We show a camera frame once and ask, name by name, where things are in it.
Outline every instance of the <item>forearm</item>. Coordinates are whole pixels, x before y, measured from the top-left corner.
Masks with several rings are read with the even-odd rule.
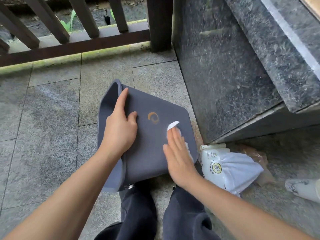
[[[238,240],[313,239],[200,176],[186,190],[207,206]]]
[[[116,160],[99,151],[5,239],[77,239]]]

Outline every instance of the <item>black trousers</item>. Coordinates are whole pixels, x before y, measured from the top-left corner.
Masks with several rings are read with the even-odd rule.
[[[121,221],[105,228],[95,240],[153,240],[157,212],[150,193],[137,187],[128,190],[121,203]],[[163,216],[163,239],[220,240],[202,203],[180,187],[172,192]]]

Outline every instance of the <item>green plant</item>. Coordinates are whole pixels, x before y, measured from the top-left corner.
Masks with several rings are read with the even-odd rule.
[[[63,20],[60,20],[60,23],[66,29],[67,32],[72,31],[73,19],[75,18],[76,15],[77,15],[76,12],[74,10],[72,10],[69,22],[66,23]]]
[[[110,13],[111,13],[111,17],[113,18],[113,20],[115,21],[115,17],[114,17],[114,15],[113,15],[113,11],[112,11],[112,9],[110,8]]]

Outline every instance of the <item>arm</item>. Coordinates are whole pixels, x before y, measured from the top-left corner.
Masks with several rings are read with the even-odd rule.
[[[168,131],[168,145],[163,146],[163,151],[174,182],[207,206],[238,240],[313,239],[202,178],[176,128]]]
[[[126,88],[119,96],[114,112],[107,118],[98,151],[5,240],[78,239],[112,169],[135,140],[137,113],[126,118],[127,94]]]

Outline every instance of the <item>gray plastic bin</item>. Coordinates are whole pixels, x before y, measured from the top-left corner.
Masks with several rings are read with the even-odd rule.
[[[125,88],[129,89],[125,113],[128,116],[133,111],[138,112],[138,131],[133,145],[122,155],[103,186],[102,190],[108,192],[117,192],[123,190],[124,186],[168,172],[162,148],[167,143],[167,127],[174,121],[180,121],[177,126],[188,143],[194,162],[198,158],[195,137],[185,108],[123,85],[118,79],[112,82],[100,104],[98,147],[103,139],[106,119],[112,114],[118,96]]]

